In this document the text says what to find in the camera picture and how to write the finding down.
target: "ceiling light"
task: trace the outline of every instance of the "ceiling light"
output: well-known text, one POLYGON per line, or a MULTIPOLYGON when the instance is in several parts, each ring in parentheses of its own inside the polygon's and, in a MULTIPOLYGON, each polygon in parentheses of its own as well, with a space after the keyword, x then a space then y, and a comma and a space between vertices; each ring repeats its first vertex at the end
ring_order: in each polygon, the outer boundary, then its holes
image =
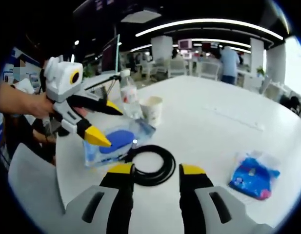
POLYGON ((290 30, 289 30, 288 22, 287 22, 286 16, 284 15, 283 12, 281 13, 281 18, 282 18, 283 24, 285 25, 285 28, 287 30, 287 34, 289 34, 290 30))
POLYGON ((168 32, 165 32, 165 33, 163 33, 163 34, 169 34, 169 33, 174 33, 174 32, 177 32, 177 30, 168 31, 168 32))
POLYGON ((179 29, 177 30, 178 32, 181 32, 181 31, 188 31, 188 30, 200 30, 201 28, 182 28, 182 29, 179 29))
POLYGON ((244 31, 241 31, 241 30, 232 29, 232 32, 245 34, 245 35, 248 35, 248 36, 252 36, 254 38, 260 38, 260 36, 258 36, 258 35, 255 35, 255 34, 252 34, 252 33, 248 33, 248 32, 244 32, 244 31))
POLYGON ((251 51, 249 50, 244 50, 244 49, 240 49, 240 48, 236 48, 236 47, 230 47, 232 50, 238 50, 238 51, 241 51, 241 52, 245 52, 245 53, 248 53, 248 54, 251 54, 251 51))
POLYGON ((269 43, 273 43, 271 40, 266 39, 266 38, 261 38, 262 40, 268 41, 269 43))
POLYGON ((244 46, 244 47, 247 47, 247 48, 251 48, 251 45, 247 45, 247 44, 243 44, 243 43, 236 42, 236 41, 231 41, 231 40, 205 39, 205 38, 193 38, 191 40, 192 41, 207 41, 207 42, 222 42, 222 43, 240 45, 240 46, 244 46))
POLYGON ((250 27, 250 28, 254 28, 257 30, 260 30, 262 32, 268 33, 280 40, 283 40, 283 37, 260 26, 251 24, 251 23, 246 23, 246 22, 242 22, 242 21, 238 21, 238 20, 232 20, 232 19, 190 19, 190 20, 181 20, 181 21, 177 21, 177 22, 172 22, 172 23, 166 23, 157 27, 153 27, 150 29, 147 29, 145 31, 142 31, 140 33, 137 33, 135 36, 139 37, 142 35, 145 35, 147 33, 162 29, 162 28, 167 28, 167 27, 172 27, 172 26, 176 26, 176 25, 182 25, 182 24, 188 24, 188 23, 206 23, 206 22, 210 22, 210 23, 229 23, 229 24, 235 24, 235 25, 242 25, 245 27, 250 27))
POLYGON ((86 55, 84 58, 88 58, 88 57, 91 57, 93 55, 95 55, 95 54, 93 53, 93 54, 86 55))
POLYGON ((204 30, 223 30, 223 31, 230 31, 229 28, 202 28, 204 30))
POLYGON ((141 50, 141 49, 144 49, 144 48, 148 48, 148 47, 151 47, 151 46, 152 46, 151 44, 143 45, 143 46, 140 46, 140 47, 137 47, 137 48, 134 48, 134 49, 130 50, 130 52, 134 52, 134 51, 141 50))

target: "computer monitor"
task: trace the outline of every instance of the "computer monitor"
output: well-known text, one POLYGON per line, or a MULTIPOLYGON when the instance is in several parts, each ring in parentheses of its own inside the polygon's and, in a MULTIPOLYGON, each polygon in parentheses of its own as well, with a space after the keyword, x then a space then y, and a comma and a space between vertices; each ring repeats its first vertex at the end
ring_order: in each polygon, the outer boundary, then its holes
POLYGON ((178 41, 180 50, 188 50, 193 48, 193 43, 191 39, 183 39, 178 41))
POLYGON ((202 50, 204 52, 209 52, 210 48, 211 48, 211 43, 209 43, 209 42, 202 43, 202 50))
POLYGON ((119 42, 120 35, 114 37, 102 49, 101 71, 119 72, 119 42))

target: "human hand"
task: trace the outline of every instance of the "human hand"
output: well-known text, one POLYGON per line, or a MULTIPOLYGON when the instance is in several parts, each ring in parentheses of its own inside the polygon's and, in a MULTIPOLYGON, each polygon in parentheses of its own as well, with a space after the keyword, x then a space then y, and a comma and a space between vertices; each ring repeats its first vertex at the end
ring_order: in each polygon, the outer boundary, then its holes
POLYGON ((79 108, 79 107, 74 107, 73 108, 76 112, 78 112, 81 116, 83 116, 84 118, 87 115, 87 111, 84 108, 79 108))
POLYGON ((47 141, 51 144, 56 144, 56 138, 53 137, 53 136, 48 136, 47 138, 47 141))
POLYGON ((46 93, 29 95, 25 101, 28 113, 36 118, 44 118, 53 113, 53 103, 47 98, 46 93))

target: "white table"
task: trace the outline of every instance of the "white table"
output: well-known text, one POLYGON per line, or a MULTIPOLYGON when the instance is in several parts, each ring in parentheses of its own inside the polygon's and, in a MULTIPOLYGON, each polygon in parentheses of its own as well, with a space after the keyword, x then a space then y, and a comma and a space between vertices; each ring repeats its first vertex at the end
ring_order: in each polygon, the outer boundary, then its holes
MULTIPOLYGON (((140 98, 163 98, 162 124, 149 144, 169 150, 177 164, 205 169, 215 185, 221 185, 246 205, 257 223, 277 226, 291 211, 301 193, 301 119, 263 96, 242 88, 197 77, 181 76, 139 90, 140 98), (281 176, 266 201, 257 201, 226 184, 235 152, 263 150, 281 162, 281 176)), ((91 114, 89 120, 104 129, 121 123, 121 117, 91 114)), ((158 168, 159 156, 136 158, 145 171, 158 168)), ((99 185, 100 172, 84 167, 82 140, 77 135, 58 137, 57 176, 66 206, 91 185, 99 185)), ((179 172, 156 187, 135 185, 130 234, 183 233, 179 209, 179 172)))

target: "coiled black cable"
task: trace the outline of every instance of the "coiled black cable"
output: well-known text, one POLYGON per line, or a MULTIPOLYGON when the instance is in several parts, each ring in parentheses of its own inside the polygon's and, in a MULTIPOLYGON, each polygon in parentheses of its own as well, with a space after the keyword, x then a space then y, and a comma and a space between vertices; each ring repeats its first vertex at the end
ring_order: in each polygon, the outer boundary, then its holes
POLYGON ((145 152, 156 153, 163 159, 162 167, 156 172, 146 173, 135 168, 134 183, 142 186, 156 186, 167 181, 174 173, 176 162, 173 155, 166 149, 158 145, 144 145, 136 149, 131 149, 125 156, 125 162, 132 162, 133 158, 145 152))

